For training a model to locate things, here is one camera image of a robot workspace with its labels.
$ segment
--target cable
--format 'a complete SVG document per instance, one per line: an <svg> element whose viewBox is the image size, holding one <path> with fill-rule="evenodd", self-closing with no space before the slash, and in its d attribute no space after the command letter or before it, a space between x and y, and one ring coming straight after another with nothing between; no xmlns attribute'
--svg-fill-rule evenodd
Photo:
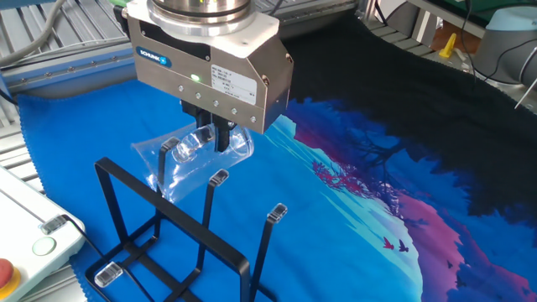
<svg viewBox="0 0 537 302"><path fill-rule="evenodd" d="M66 214L62 215L62 217L66 220L66 221L70 221L70 223L73 225L73 227L75 227L75 229L84 237L84 239L86 239L86 242L90 245L91 248L93 248L93 250L95 252L97 252L99 254L99 257L104 260L106 263L110 263L109 261L106 260L106 258L104 257L104 254L95 246L95 244L93 244L93 242L91 242L90 238L87 236L86 232L84 232L79 226L78 224L73 221L73 219L69 216L67 216ZM153 298L151 298L151 296L149 295L148 291L145 290L145 288L141 285L141 283L134 277L134 275L130 272L130 270L128 270L128 268L125 268L123 267L123 265L121 263L118 264L120 268L123 269L123 272L136 284L136 286L138 286L138 288L143 292L143 294L146 296L146 298L149 299L149 301L151 302L154 302Z"/></svg>
<svg viewBox="0 0 537 302"><path fill-rule="evenodd" d="M110 38L110 39L94 39L94 40L90 40L90 41L84 41L84 42L79 42L79 43L74 43L74 44L70 44L70 45L66 45L66 46L63 46L61 48L58 48L58 49L53 49L53 50L49 50L49 51L45 51L44 53L40 53L40 54L36 54L36 55L29 55L27 57L24 57L22 58L21 60L15 62L13 65L10 65L10 66L14 66L14 65L18 65L18 64L22 64L23 62L26 62L27 60L32 60L32 59L35 59L35 58L39 58L39 57L42 57L42 56L45 56L45 55L53 55L53 54L57 54L57 53L62 53L62 52L67 52L69 51L68 48L71 48L71 47L74 47L74 46L79 46L79 45L83 45L83 44L89 44L89 43L100 43L100 42L103 42L103 44L96 44L96 45L92 45L91 47L97 47L97 46L107 46L108 44L111 44L110 42L113 42L113 41L125 41L125 42L128 42L129 39L127 37L118 37L118 38Z"/></svg>
<svg viewBox="0 0 537 302"><path fill-rule="evenodd" d="M54 6L50 10L49 18L44 24L44 31L39 35L39 37L23 49L15 51L12 54L0 58L0 67L10 65L18 60L21 60L26 55L33 53L49 38L50 33L52 33L52 28L54 26L56 16L58 15L58 12L60 11L61 6L65 3L65 1L66 0L57 0L54 3Z"/></svg>
<svg viewBox="0 0 537 302"><path fill-rule="evenodd" d="M531 84L531 86L528 88L526 93L524 93L524 95L520 98L520 101L514 106L514 109L518 108L520 106L520 104L522 104L522 101L524 100L524 98L526 98L526 96L529 94L529 92L532 89L534 89L535 83L537 83L537 78L535 78L535 81Z"/></svg>
<svg viewBox="0 0 537 302"><path fill-rule="evenodd" d="M13 105L18 106L17 101L9 97L8 94L4 92L2 89L0 89L0 96L3 97L6 101L12 103Z"/></svg>
<svg viewBox="0 0 537 302"><path fill-rule="evenodd" d="M274 16L274 14L276 13L277 10L279 10L279 7L282 5L283 2L284 2L284 0L278 0L276 5L274 5L274 8L273 8L272 12L270 12L268 15L269 16Z"/></svg>
<svg viewBox="0 0 537 302"><path fill-rule="evenodd" d="M472 56L470 55L470 53L468 53L467 45L464 42L464 28L467 26L468 19L470 18L470 15L472 14L472 0L466 0L465 4L467 5L468 13L461 27L461 42L462 42L462 47L464 48L464 51L468 54L468 58L470 59L470 65L472 66L472 73L473 73L473 87L475 88L477 84L476 67L473 64Z"/></svg>
<svg viewBox="0 0 537 302"><path fill-rule="evenodd" d="M375 9L377 10L377 13L380 15L380 18L383 20L384 25L388 26L388 21L386 21L386 18L384 17L382 9L380 9L380 5L378 5L378 1L375 0Z"/></svg>
<svg viewBox="0 0 537 302"><path fill-rule="evenodd" d="M507 54L509 51L511 51L513 49L517 49L518 47L522 47L522 46L526 45L527 43L535 42L535 41L537 41L537 39L531 39L531 40L528 40L526 42L523 42L522 44L519 44L519 45L516 45L514 47L511 47L510 49L506 49L502 54L500 54L500 56L496 60L496 68L494 68L494 72L492 74L490 74L490 75L487 75L487 77L485 78L485 81L487 81L488 79L490 79L491 77L496 75L496 73L498 72L498 68L500 66L500 60L502 59L503 55Z"/></svg>

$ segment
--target blue fabric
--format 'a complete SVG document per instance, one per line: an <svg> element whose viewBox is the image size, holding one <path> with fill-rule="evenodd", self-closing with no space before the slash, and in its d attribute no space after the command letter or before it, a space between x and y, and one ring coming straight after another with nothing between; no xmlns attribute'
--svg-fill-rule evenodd
<svg viewBox="0 0 537 302"><path fill-rule="evenodd" d="M130 144L191 118L176 99L136 81L68 100L19 101L23 135L47 195L85 222L101 250L118 244L93 163L107 156L142 179L146 168ZM359 112L339 111L344 102L322 101L292 101L265 135L254 134L253 156L232 167L216 191L211 229L251 262L266 213L279 202L289 207L274 228L262 276L281 301L537 298L531 228L500 216L469 216L463 178L439 174L434 160L413 160L414 143L389 136ZM131 232L154 210L114 184ZM199 221L204 193L198 188L179 207ZM196 251L191 239L164 224L149 254L183 279ZM88 299L99 301L83 275L94 261L86 246L71 263ZM155 301L170 293L141 265L131 269ZM209 256L191 289L204 301L237 301L238 277ZM105 292L112 301L146 300L126 276Z"/></svg>
<svg viewBox="0 0 537 302"><path fill-rule="evenodd" d="M118 244L93 163L107 156L142 179L145 167L131 150L131 143L171 132L186 125L191 118L181 112L177 99L137 81L67 100L24 96L19 101L23 135L48 197L80 218L101 250L107 251ZM339 203L342 197L325 187L310 167L312 159L328 159L319 157L318 151L313 149L301 150L303 145L292 139L292 123L282 118L266 137L254 136L256 151L252 158L230 169L230 180L216 192L211 229L253 263L266 214L278 202L283 202L289 207L289 214L274 229L262 277L262 282L282 300L391 299L390 291L380 288L411 288L413 290L396 291L408 299L417 298L419 268L417 264L404 270L394 266L391 261L398 255L396 258L375 257L368 260L371 265L364 269L369 278L380 281L389 273L401 283L379 283L377 290L372 290L371 284L355 281L364 273L363 269L357 269L355 259L359 255L382 252L382 245L375 247L369 242L377 242L379 235L360 236L341 220L340 210L332 202ZM325 189L312 190L315 187ZM121 185L116 185L116 190L131 232L153 214L151 206ZM204 188L199 188L180 203L181 208L198 220L203 194ZM384 208L377 206L375 211L382 215ZM369 217L370 226L378 225L373 216ZM173 227L163 228L160 241L151 250L151 256L164 263L172 274L184 278L195 265L196 245ZM415 251L411 254L412 258L417 258ZM94 261L96 254L88 246L71 261L90 301L100 300L83 277ZM133 272L156 301L169 294L169 290L141 265L134 265ZM415 281L411 278L413 274L418 276ZM236 301L238 277L209 257L193 291L203 300ZM144 301L141 292L126 276L105 292L115 301ZM262 301L264 297L259 295L257 300Z"/></svg>

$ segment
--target black metal rack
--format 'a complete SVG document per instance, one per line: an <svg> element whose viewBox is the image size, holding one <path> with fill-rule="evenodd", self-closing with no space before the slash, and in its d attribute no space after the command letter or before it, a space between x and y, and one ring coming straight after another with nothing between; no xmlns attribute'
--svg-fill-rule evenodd
<svg viewBox="0 0 537 302"><path fill-rule="evenodd" d="M159 152L159 174L158 182L164 183L164 164L166 154L177 144L179 140L172 138L163 143ZM147 185L129 174L126 170L113 163L108 158L100 159L95 163L96 173L101 183L102 191L108 204L108 209L112 215L114 226L116 227L120 243L104 257L92 264L86 270L86 280L92 288L106 301L111 301L96 284L96 274L102 271L102 268L112 263L112 260L121 252L127 251L129 256L118 266L139 286L148 300L153 301L149 293L139 284L139 281L128 270L128 267L134 262L141 263L149 272L160 279L172 293L164 300L165 302L175 301L178 298L186 302L201 301L190 290L189 287L195 282L201 274L205 260L206 252L211 253L221 262L226 264L231 270L237 273L240 277L240 302L253 302L256 293L260 291L272 301L277 301L276 295L259 283L261 272L267 249L269 246L270 236L275 223L287 212L287 207L278 204L271 213L268 214L267 221L263 229L263 235L258 250L258 257L255 263L253 276L250 276L250 262L237 249L222 240L209 230L209 222L211 219L211 208L215 188L221 185L229 176L224 169L213 175L209 181L206 191L205 208L203 212L203 221L199 223L194 218L183 212L180 208L174 206L165 198L163 198L160 188L157 191L151 190ZM127 228L123 221L123 215L117 197L112 186L111 176L126 185L130 190L144 198L155 207L155 214L146 221L140 228L132 234L127 233ZM158 241L160 235L160 224L163 219L170 221L174 226L179 228L183 233L188 235L199 244L198 257L196 266L186 279L179 281L172 277L166 270L156 263L148 254L147 251ZM141 246L138 246L134 241L142 234L147 232L151 227L154 228L153 236Z"/></svg>

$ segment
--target clear plastic cap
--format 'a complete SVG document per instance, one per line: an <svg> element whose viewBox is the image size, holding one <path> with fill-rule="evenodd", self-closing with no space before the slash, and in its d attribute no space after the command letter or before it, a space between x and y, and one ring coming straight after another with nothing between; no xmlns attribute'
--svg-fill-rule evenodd
<svg viewBox="0 0 537 302"><path fill-rule="evenodd" d="M123 269L115 262L110 262L95 276L95 283L102 289L110 285L123 274Z"/></svg>
<svg viewBox="0 0 537 302"><path fill-rule="evenodd" d="M215 184L215 186L220 186L229 178L229 172L224 169L220 169L218 172L216 172L212 177L210 182Z"/></svg>
<svg viewBox="0 0 537 302"><path fill-rule="evenodd" d="M64 224L66 223L67 220L62 215L58 215L42 224L39 228L41 229L43 234L50 235L62 226L64 226Z"/></svg>
<svg viewBox="0 0 537 302"><path fill-rule="evenodd" d="M278 203L278 205L276 205L273 210L267 214L267 217L274 220L274 223L278 223L282 220L282 218L284 218L285 214L287 214L287 206L282 203Z"/></svg>

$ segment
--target clear plastic bag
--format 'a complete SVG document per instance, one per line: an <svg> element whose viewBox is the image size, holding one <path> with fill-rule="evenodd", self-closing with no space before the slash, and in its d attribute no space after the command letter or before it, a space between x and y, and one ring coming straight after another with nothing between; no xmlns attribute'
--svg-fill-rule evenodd
<svg viewBox="0 0 537 302"><path fill-rule="evenodd" d="M205 184L219 169L229 169L253 154L253 140L246 128L236 126L230 131L229 147L215 151L214 125L196 128L192 123L184 128L142 143L133 148L149 168L144 176L154 190L157 185L163 197L175 203L200 185ZM164 143L177 143L165 157L164 181L159 184L159 153Z"/></svg>

